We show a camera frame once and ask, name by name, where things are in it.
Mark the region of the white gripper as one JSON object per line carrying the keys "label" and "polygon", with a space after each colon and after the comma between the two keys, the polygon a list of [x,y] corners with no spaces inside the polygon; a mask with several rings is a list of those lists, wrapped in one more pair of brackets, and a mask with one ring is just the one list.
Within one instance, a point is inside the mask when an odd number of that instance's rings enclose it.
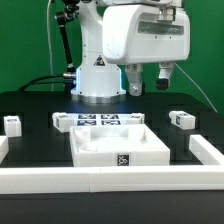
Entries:
{"label": "white gripper", "polygon": [[129,93],[143,90],[142,65],[159,64],[158,90],[167,90],[174,63],[186,60],[190,51],[190,22],[182,9],[165,19],[159,8],[142,4],[108,7],[103,16],[102,49],[108,63],[126,65]]}

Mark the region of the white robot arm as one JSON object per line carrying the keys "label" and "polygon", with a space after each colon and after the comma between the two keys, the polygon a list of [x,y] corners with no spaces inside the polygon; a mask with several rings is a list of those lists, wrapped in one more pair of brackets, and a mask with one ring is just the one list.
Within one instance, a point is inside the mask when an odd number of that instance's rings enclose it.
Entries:
{"label": "white robot arm", "polygon": [[166,90],[177,61],[188,58],[190,21],[184,0],[81,2],[82,63],[71,95],[111,103],[143,91],[142,66],[159,65],[156,88]]}

